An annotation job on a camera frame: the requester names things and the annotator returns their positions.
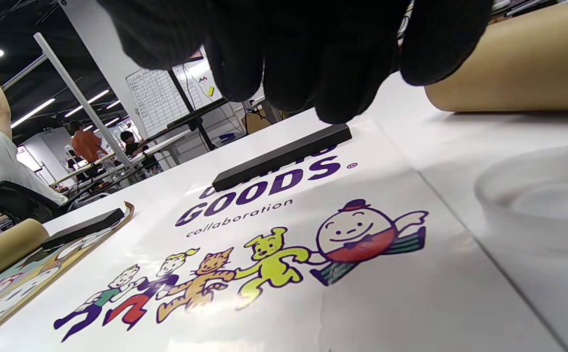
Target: printed poster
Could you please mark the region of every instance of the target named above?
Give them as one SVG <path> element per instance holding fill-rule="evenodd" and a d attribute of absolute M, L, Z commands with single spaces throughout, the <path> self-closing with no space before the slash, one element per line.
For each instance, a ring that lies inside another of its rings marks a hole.
<path fill-rule="evenodd" d="M 378 128 L 351 131 L 233 189 L 192 185 L 16 333 L 74 352 L 560 352 Z"/>
<path fill-rule="evenodd" d="M 133 205 L 125 203 L 123 212 L 123 218 L 109 228 L 51 249 L 41 248 L 0 274 L 0 323 L 127 223 L 134 214 Z"/>

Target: black rectangular magnet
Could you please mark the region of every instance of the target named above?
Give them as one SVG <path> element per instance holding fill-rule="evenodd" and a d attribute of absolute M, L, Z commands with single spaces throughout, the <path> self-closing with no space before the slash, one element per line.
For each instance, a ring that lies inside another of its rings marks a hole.
<path fill-rule="evenodd" d="M 114 225 L 114 223 L 123 218 L 124 215 L 125 214 L 123 213 L 123 210 L 116 208 L 105 214 L 101 214 L 92 219 L 71 226 L 67 229 L 58 231 L 55 235 L 48 238 L 40 246 L 43 249 L 50 249 L 57 245 L 84 238 L 89 234 L 94 234 L 95 232 L 109 228 L 110 226 Z"/>
<path fill-rule="evenodd" d="M 331 125 L 257 158 L 253 158 L 248 162 L 241 163 L 241 165 L 232 167 L 232 169 L 221 172 L 212 182 L 212 187 L 217 192 L 231 189 L 240 183 L 350 139 L 351 131 L 346 124 Z"/>

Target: whiteboard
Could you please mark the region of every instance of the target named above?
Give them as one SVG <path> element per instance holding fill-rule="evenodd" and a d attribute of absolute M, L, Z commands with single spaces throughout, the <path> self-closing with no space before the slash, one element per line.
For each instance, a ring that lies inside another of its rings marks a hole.
<path fill-rule="evenodd" d="M 173 72 L 195 109 L 222 97 L 206 58 L 173 67 Z M 136 113 L 148 136 L 190 112 L 167 71 L 143 68 L 127 76 L 126 80 L 136 102 Z"/>

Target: fluorescent light tube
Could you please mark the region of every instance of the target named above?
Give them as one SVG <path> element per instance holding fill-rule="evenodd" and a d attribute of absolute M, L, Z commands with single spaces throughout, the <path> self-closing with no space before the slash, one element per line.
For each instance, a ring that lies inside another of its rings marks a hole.
<path fill-rule="evenodd" d="M 113 107 L 117 106 L 120 103 L 121 103 L 120 100 L 116 100 L 116 102 L 113 102 L 112 104 L 108 105 L 108 107 L 105 109 L 112 109 Z"/>
<path fill-rule="evenodd" d="M 104 95 L 107 94 L 107 93 L 110 93 L 110 90 L 109 90 L 109 89 L 106 89 L 106 90 L 104 90 L 103 92 L 99 93 L 96 97 L 94 97 L 94 98 L 92 98 L 91 100 L 89 100 L 88 103 L 90 104 L 90 103 L 94 102 L 95 100 L 97 100 L 98 98 L 101 98 L 102 96 L 104 96 Z M 81 109 L 84 109 L 84 107 L 83 107 L 82 105 L 76 107 L 73 111 L 71 111 L 71 112 L 65 114 L 64 117 L 69 117 L 69 116 L 71 116 L 72 114 L 74 114 L 74 113 L 80 111 Z"/>
<path fill-rule="evenodd" d="M 34 114 L 36 114 L 37 112 L 39 112 L 40 110 L 44 109 L 45 107 L 47 107 L 47 105 L 51 104 L 55 102 L 55 98 L 51 98 L 49 100 L 47 100 L 46 102 L 44 102 L 42 105 L 40 105 L 39 107 L 31 110 L 29 112 L 29 114 L 26 114 L 25 116 L 23 116 L 22 118 L 18 119 L 15 123 L 13 123 L 11 125 L 11 128 L 13 129 L 14 127 L 18 126 L 21 124 L 21 122 L 23 122 L 24 120 L 27 120 L 28 118 L 34 116 Z"/>
<path fill-rule="evenodd" d="M 119 118 L 120 117 L 115 118 L 114 120 L 110 121 L 109 123 L 106 123 L 105 126 L 107 127 L 107 126 L 111 125 L 112 123 L 117 122 Z"/>
<path fill-rule="evenodd" d="M 84 109 L 84 107 L 83 107 L 82 105 L 78 106 L 78 107 L 75 108 L 74 110 L 71 110 L 71 112 L 65 114 L 64 117 L 69 117 L 69 116 L 71 116 L 72 114 L 74 114 L 74 113 L 80 111 L 81 109 Z"/>

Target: red belly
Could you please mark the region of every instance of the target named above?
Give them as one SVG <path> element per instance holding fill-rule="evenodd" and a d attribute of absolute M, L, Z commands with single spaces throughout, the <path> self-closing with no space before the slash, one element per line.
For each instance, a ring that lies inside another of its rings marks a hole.
<path fill-rule="evenodd" d="M 371 235 L 370 241 L 360 241 L 355 247 L 342 247 L 326 253 L 325 256 L 332 261 L 341 263 L 364 262 L 373 259 L 385 252 L 395 239 L 395 229 L 392 227 L 388 230 Z"/>

